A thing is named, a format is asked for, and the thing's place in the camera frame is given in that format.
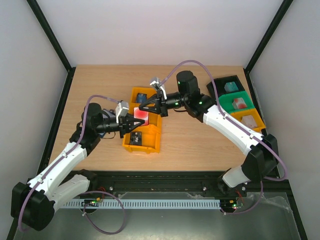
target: black metal frame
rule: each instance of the black metal frame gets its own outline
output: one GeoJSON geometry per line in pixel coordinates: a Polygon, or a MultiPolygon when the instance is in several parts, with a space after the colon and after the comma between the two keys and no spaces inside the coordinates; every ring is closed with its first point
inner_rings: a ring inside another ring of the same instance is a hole
{"type": "MultiPolygon", "coordinates": [[[[53,146],[56,140],[56,136],[58,133],[59,125],[61,122],[61,118],[63,115],[63,111],[66,105],[66,101],[68,98],[69,90],[72,84],[72,80],[75,74],[75,67],[71,67],[66,55],[64,54],[57,38],[55,37],[48,21],[45,18],[40,6],[38,5],[36,0],[26,0],[34,15],[38,19],[41,27],[43,28],[45,34],[50,40],[54,50],[59,56],[62,64],[68,72],[66,77],[66,81],[64,84],[64,88],[58,103],[58,107],[53,119],[53,123],[50,129],[50,133],[45,145],[45,149],[43,151],[43,155],[41,158],[41,162],[38,168],[38,173],[40,173],[44,168],[46,168],[49,164],[50,156],[53,150],[53,146]]],[[[268,27],[266,33],[261,39],[257,49],[255,50],[251,60],[249,61],[246,68],[243,69],[248,87],[251,93],[252,101],[257,109],[258,113],[261,115],[260,107],[257,101],[257,97],[252,85],[252,81],[250,79],[250,72],[258,61],[260,55],[268,44],[270,38],[273,33],[277,29],[280,24],[282,18],[285,13],[289,9],[293,0],[284,0],[279,7],[277,13],[275,14],[270,26],[268,27]]],[[[208,187],[206,191],[203,191],[203,187],[205,186],[213,186],[213,181],[223,173],[220,171],[211,171],[211,172],[194,172],[194,171],[178,171],[178,172],[109,172],[109,171],[95,171],[98,175],[99,183],[105,187],[112,187],[113,191],[117,192],[197,192],[203,196],[212,196],[212,188],[208,187]]],[[[69,179],[75,174],[75,172],[71,172],[68,177],[69,179]]],[[[273,175],[279,176],[279,173],[273,172],[273,175]]],[[[301,239],[306,240],[307,235],[301,221],[299,211],[297,208],[297,204],[295,202],[290,184],[288,180],[281,182],[274,182],[269,180],[263,180],[263,190],[265,192],[285,192],[288,196],[290,207],[293,211],[293,215],[295,218],[295,222],[298,227],[298,231],[301,239]]],[[[249,192],[259,192],[260,184],[258,183],[249,183],[246,188],[249,192]]],[[[16,219],[13,220],[10,231],[7,236],[7,240],[13,240],[16,230],[18,226],[18,221],[16,219]]]]}

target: plastic storage bin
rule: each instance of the plastic storage bin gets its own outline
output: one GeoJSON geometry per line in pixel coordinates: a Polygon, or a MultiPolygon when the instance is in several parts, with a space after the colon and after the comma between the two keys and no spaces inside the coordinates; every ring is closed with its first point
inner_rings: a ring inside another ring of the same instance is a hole
{"type": "Polygon", "coordinates": [[[256,128],[252,129],[253,131],[256,131],[256,132],[260,132],[262,129],[265,129],[266,126],[264,124],[264,122],[262,121],[257,109],[255,108],[252,108],[252,109],[248,109],[248,110],[240,110],[240,111],[235,111],[235,112],[232,112],[230,113],[230,115],[232,117],[234,117],[235,119],[237,119],[239,122],[241,122],[242,120],[242,117],[244,116],[248,116],[248,115],[252,115],[257,126],[256,128]]]}
{"type": "MultiPolygon", "coordinates": [[[[129,102],[129,113],[134,114],[134,108],[139,107],[136,103],[137,94],[146,94],[147,99],[150,98],[156,91],[150,87],[134,87],[132,89],[131,99],[129,102]]],[[[162,119],[160,115],[149,112],[149,125],[139,126],[133,132],[141,132],[142,146],[130,145],[130,133],[124,135],[122,146],[129,151],[159,153],[160,152],[160,139],[161,139],[162,119]]]]}
{"type": "Polygon", "coordinates": [[[246,91],[238,91],[238,92],[224,94],[219,97],[219,102],[221,104],[221,107],[229,114],[255,108],[253,102],[251,101],[246,91]],[[235,110],[232,103],[234,102],[234,99],[237,99],[237,98],[243,98],[247,107],[243,109],[235,110]]]}
{"type": "MultiPolygon", "coordinates": [[[[219,77],[219,78],[215,78],[214,79],[214,83],[216,86],[216,90],[218,92],[218,98],[222,95],[225,94],[231,94],[231,93],[236,93],[236,92],[242,92],[244,91],[244,86],[242,86],[239,78],[237,75],[234,76],[225,76],[225,77],[219,77]],[[235,82],[238,90],[237,91],[233,91],[233,92],[226,92],[225,90],[225,85],[226,83],[230,83],[230,82],[235,82]]],[[[210,81],[207,85],[206,88],[208,89],[211,98],[213,98],[214,100],[216,100],[216,96],[215,96],[215,91],[214,91],[214,86],[212,84],[212,82],[210,81]]]]}

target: teal object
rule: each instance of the teal object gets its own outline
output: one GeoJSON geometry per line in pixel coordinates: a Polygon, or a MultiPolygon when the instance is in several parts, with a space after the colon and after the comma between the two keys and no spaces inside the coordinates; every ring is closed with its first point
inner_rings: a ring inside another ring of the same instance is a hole
{"type": "Polygon", "coordinates": [[[237,84],[234,81],[230,81],[230,82],[227,82],[224,85],[224,90],[227,93],[233,93],[233,92],[238,92],[239,88],[238,88],[237,84]]]}
{"type": "Polygon", "coordinates": [[[233,92],[233,93],[221,95],[219,97],[219,102],[221,104],[221,107],[229,114],[255,108],[253,102],[251,101],[251,99],[246,91],[238,91],[238,92],[233,92]],[[235,110],[232,103],[234,102],[234,99],[237,99],[237,98],[243,98],[243,100],[246,104],[246,108],[235,110]]]}

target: white object in bin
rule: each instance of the white object in bin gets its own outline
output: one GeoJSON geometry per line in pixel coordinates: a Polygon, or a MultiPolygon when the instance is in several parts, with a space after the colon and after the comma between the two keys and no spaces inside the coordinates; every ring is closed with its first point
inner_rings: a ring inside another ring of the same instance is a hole
{"type": "Polygon", "coordinates": [[[234,107],[235,110],[247,108],[247,104],[245,103],[245,100],[242,97],[233,99],[232,106],[234,107]]]}
{"type": "Polygon", "coordinates": [[[258,127],[254,117],[252,115],[243,116],[241,119],[241,123],[246,125],[250,129],[255,129],[258,127]]]}
{"type": "Polygon", "coordinates": [[[141,111],[138,107],[135,107],[133,109],[133,116],[135,119],[144,120],[144,124],[142,124],[141,126],[149,125],[149,113],[147,111],[141,111]]]}

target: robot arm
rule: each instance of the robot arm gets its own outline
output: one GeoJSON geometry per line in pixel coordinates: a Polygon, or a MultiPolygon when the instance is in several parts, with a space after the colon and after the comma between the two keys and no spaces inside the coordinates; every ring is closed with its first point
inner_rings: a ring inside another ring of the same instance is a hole
{"type": "Polygon", "coordinates": [[[128,103],[124,101],[119,102],[115,114],[108,114],[102,111],[99,104],[90,103],[86,115],[84,135],[80,143],[75,147],[82,132],[82,121],[77,124],[76,131],[69,139],[70,142],[46,169],[29,180],[27,184],[19,182],[13,188],[11,216],[19,217],[28,193],[38,183],[40,184],[28,200],[22,216],[22,222],[37,231],[44,229],[50,223],[55,212],[62,205],[88,189],[97,189],[97,176],[84,169],[64,184],[61,184],[61,182],[78,163],[95,149],[101,139],[99,133],[119,132],[120,137],[123,138],[126,133],[130,133],[145,122],[133,118],[132,115],[128,114],[128,110],[128,103]],[[72,148],[74,149],[67,155],[67,152],[72,148]]]}
{"type": "Polygon", "coordinates": [[[158,80],[153,80],[151,86],[156,94],[139,106],[140,110],[156,113],[161,117],[168,116],[168,109],[184,107],[190,116],[197,118],[231,140],[246,156],[244,163],[226,171],[218,180],[218,188],[223,194],[228,193],[239,184],[249,181],[260,182],[277,165],[275,157],[258,141],[256,137],[267,144],[278,154],[277,140],[271,134],[262,134],[238,122],[222,108],[222,113],[215,101],[202,93],[198,87],[198,80],[191,71],[181,71],[176,75],[178,92],[165,93],[165,89],[158,80]],[[250,135],[232,124],[227,118],[247,130],[250,135]]]}

